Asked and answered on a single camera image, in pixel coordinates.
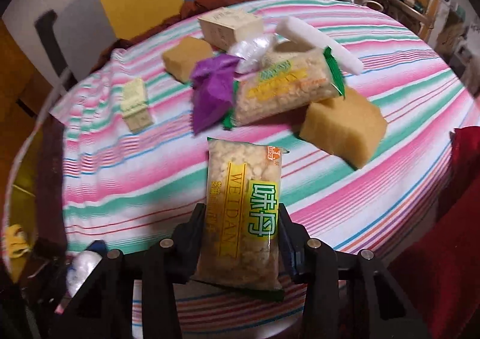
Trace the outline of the Weidan snack pack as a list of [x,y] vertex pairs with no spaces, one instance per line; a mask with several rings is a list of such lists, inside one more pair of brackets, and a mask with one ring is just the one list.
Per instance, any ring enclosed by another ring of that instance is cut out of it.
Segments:
[[284,153],[273,145],[209,139],[197,280],[249,290],[281,289],[278,211]]
[[343,73],[330,47],[314,48],[233,83],[233,107],[223,126],[233,129],[345,95]]

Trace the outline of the purple plastic packet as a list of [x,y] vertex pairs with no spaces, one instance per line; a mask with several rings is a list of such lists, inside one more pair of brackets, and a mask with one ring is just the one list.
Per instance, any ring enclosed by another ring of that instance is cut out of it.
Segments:
[[233,107],[233,79],[239,60],[238,56],[220,54],[194,66],[190,75],[194,134],[200,134],[222,120]]

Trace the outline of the white plastic bag in tray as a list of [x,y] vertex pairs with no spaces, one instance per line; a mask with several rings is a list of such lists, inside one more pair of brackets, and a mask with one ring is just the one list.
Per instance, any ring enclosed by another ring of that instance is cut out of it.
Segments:
[[67,291],[71,297],[75,296],[101,260],[102,256],[91,250],[82,251],[72,260],[66,276]]

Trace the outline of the tan sponge block large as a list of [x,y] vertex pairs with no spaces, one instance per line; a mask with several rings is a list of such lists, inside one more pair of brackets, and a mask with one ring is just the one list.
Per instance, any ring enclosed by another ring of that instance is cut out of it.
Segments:
[[299,136],[360,169],[374,156],[386,128],[379,107],[348,86],[344,97],[309,105]]

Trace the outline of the small yellow-green carton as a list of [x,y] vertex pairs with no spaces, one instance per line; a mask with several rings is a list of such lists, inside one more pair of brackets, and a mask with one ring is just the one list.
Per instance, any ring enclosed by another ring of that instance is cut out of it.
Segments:
[[122,119],[133,134],[153,124],[143,79],[137,77],[124,84],[120,111]]

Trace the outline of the striped pink green bedsheet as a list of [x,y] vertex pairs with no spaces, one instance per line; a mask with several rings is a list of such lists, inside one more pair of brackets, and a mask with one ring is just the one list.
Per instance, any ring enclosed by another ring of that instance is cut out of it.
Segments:
[[[415,34],[366,7],[333,0],[258,0],[242,9],[274,31],[298,17],[343,44],[364,65],[346,75],[388,123],[372,160],[354,170],[299,139],[302,110],[231,131],[191,130],[189,85],[173,79],[161,56],[182,38],[199,37],[184,20],[128,50],[112,53],[98,73],[54,108],[64,124],[63,214],[67,250],[96,239],[133,253],[167,237],[204,200],[208,138],[286,150],[281,201],[293,221],[336,250],[363,248],[393,260],[434,222],[451,174],[451,133],[479,123],[475,99],[450,67]],[[125,83],[144,81],[153,124],[131,133],[122,119]]]

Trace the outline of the red fabric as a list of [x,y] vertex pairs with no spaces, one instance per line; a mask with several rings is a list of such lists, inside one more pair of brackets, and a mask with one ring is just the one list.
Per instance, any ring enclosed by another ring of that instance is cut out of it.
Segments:
[[432,338],[479,337],[479,127],[452,136],[436,224],[389,266]]

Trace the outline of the gold metal tin tray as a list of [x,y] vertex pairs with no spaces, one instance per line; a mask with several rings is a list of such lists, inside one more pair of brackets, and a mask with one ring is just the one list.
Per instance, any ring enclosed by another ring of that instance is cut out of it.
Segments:
[[28,243],[45,239],[65,252],[67,238],[63,219],[64,125],[48,115],[19,162],[11,192],[7,182],[14,159],[34,128],[34,119],[24,112],[15,122],[1,124],[1,220],[18,224]]

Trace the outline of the yellow plush toy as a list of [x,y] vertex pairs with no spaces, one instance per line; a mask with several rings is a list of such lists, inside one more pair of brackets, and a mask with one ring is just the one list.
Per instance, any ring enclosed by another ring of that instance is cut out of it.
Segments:
[[7,228],[5,242],[10,259],[18,259],[30,251],[27,235],[19,224],[13,224]]

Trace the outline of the tan sponge block small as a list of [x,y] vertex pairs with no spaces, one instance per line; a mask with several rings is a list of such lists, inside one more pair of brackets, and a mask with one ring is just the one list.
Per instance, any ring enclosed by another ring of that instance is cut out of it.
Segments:
[[167,73],[185,84],[197,62],[211,58],[210,44],[196,37],[184,37],[177,46],[162,53],[163,65]]

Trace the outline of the white crumpled plastic bag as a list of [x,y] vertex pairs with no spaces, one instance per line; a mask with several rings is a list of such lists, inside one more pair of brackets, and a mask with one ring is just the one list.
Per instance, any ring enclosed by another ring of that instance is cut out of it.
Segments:
[[235,73],[244,75],[257,71],[264,55],[276,44],[275,34],[261,34],[233,44],[227,54],[240,59]]

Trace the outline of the white foam stick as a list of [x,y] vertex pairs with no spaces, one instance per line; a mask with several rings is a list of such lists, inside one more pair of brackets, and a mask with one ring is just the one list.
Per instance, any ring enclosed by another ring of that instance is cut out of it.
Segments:
[[353,75],[363,73],[364,65],[359,58],[330,36],[297,17],[288,16],[282,19],[275,32],[292,42],[311,48],[324,50],[329,47],[341,70]]

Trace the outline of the cream cardboard box large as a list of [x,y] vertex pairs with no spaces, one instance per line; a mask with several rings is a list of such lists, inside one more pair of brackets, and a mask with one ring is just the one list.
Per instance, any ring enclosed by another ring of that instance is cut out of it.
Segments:
[[204,40],[223,51],[264,32],[260,16],[236,8],[221,7],[204,13],[198,17],[198,22]]

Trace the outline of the dark red-brown cloth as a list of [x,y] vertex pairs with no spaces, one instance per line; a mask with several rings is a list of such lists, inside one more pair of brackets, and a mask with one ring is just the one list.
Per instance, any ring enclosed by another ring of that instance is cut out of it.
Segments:
[[232,6],[238,3],[245,3],[250,2],[253,0],[189,0],[185,1],[182,4],[180,11],[171,17],[166,18],[161,23],[158,23],[156,26],[150,28],[149,30],[143,32],[142,34],[138,34],[135,37],[130,39],[119,38],[115,42],[112,43],[108,48],[102,51],[100,56],[98,57],[97,63],[94,67],[91,68],[89,73],[94,73],[100,70],[106,63],[108,63],[111,59],[111,54],[114,49],[125,49],[131,48],[137,45],[140,42],[147,40],[148,38],[164,31],[171,26],[181,22],[182,20],[187,20],[191,17],[199,16],[200,14],[204,14],[206,12],[210,12],[212,10]]

